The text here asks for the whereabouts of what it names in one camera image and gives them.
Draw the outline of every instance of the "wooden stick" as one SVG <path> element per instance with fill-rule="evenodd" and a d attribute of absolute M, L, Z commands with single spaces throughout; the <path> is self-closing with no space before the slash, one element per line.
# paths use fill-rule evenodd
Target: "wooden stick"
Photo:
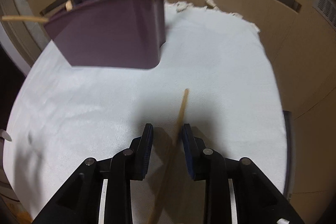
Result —
<path fill-rule="evenodd" d="M 33 16 L 2 16 L 3 21 L 32 21 L 38 23 L 46 23 L 49 21 L 46 17 L 33 17 Z"/>
<path fill-rule="evenodd" d="M 72 2 L 71 0 L 68 0 L 66 3 L 65 3 L 65 9 L 67 11 L 71 11 L 73 9 L 73 5 L 72 5 Z"/>
<path fill-rule="evenodd" d="M 189 89 L 184 90 L 184 95 L 180 107 L 180 111 L 178 113 L 177 121 L 176 121 L 176 126 L 174 129 L 174 136 L 173 136 L 173 143 L 168 149 L 168 162 L 165 168 L 165 172 L 163 175 L 163 179 L 161 181 L 161 185 L 159 187 L 159 190 L 157 192 L 157 195 L 155 196 L 155 201 L 154 201 L 154 207 L 151 211 L 151 214 L 149 216 L 149 219 L 147 221 L 147 224 L 157 224 L 159 221 L 160 215 L 163 210 L 163 205 L 164 205 L 164 200 L 166 196 L 166 192 L 168 191 L 167 186 L 170 180 L 170 173 L 171 169 L 173 167 L 174 163 L 174 158 L 176 155 L 176 151 L 178 148 L 177 146 L 177 141 L 179 140 L 179 132 L 181 130 L 182 124 L 183 124 L 183 117 L 184 117 L 184 112 L 185 108 L 187 105 L 187 100 L 188 100 L 188 94 L 189 94 Z"/>

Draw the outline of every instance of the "ventilation grille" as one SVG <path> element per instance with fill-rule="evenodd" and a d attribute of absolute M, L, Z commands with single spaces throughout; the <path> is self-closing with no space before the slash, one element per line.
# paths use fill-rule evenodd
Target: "ventilation grille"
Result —
<path fill-rule="evenodd" d="M 336 5 L 332 0 L 315 0 L 313 7 L 336 30 Z"/>

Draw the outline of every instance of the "white fabric surface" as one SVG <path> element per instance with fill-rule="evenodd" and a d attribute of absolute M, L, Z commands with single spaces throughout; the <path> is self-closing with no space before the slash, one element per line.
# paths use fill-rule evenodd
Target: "white fabric surface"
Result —
<path fill-rule="evenodd" d="M 150 70 L 71 67 L 53 42 L 16 98 L 4 170 L 35 218 L 87 157 L 127 148 L 146 122 L 155 129 L 146 179 L 132 182 L 133 222 L 145 223 L 185 88 L 184 121 L 225 157 L 251 158 L 283 192 L 286 133 L 272 67 L 249 22 L 220 11 L 166 5 L 167 41 Z M 160 223 L 201 223 L 204 183 L 187 175 L 184 153 Z"/>

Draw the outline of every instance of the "wooden wall panel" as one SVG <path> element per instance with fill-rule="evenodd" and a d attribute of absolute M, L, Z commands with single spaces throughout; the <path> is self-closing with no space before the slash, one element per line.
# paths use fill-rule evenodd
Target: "wooden wall panel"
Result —
<path fill-rule="evenodd" d="M 315 224 L 332 199 L 328 191 L 292 194 L 291 204 L 305 224 Z"/>
<path fill-rule="evenodd" d="M 294 109 L 292 112 L 293 118 L 296 119 L 301 115 L 308 112 L 320 101 L 322 101 L 326 96 L 329 95 L 332 90 L 336 88 L 336 68 L 328 75 L 328 77 L 323 81 L 323 83 L 318 87 L 318 89 L 312 93 L 305 102 L 298 108 Z"/>
<path fill-rule="evenodd" d="M 273 62 L 283 108 L 294 111 L 336 69 L 336 32 L 312 6 L 302 6 Z"/>
<path fill-rule="evenodd" d="M 294 120 L 294 193 L 336 190 L 336 89 Z"/>

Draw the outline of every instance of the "metal screw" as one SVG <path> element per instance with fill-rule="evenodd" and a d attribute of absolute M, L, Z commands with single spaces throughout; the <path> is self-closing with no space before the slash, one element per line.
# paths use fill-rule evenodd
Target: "metal screw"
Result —
<path fill-rule="evenodd" d="M 241 163 L 243 165 L 250 165 L 251 164 L 251 160 L 249 158 L 242 158 L 241 159 Z"/>
<path fill-rule="evenodd" d="M 95 159 L 94 158 L 87 158 L 86 160 L 85 160 L 85 164 L 86 165 L 91 165 L 91 164 L 93 164 L 95 162 Z"/>
<path fill-rule="evenodd" d="M 133 150 L 130 149 L 130 148 L 126 148 L 126 149 L 123 150 L 123 154 L 124 154 L 125 156 L 130 156 L 130 155 L 133 154 Z"/>
<path fill-rule="evenodd" d="M 204 148 L 203 149 L 203 154 L 204 155 L 212 155 L 213 151 L 210 148 Z"/>

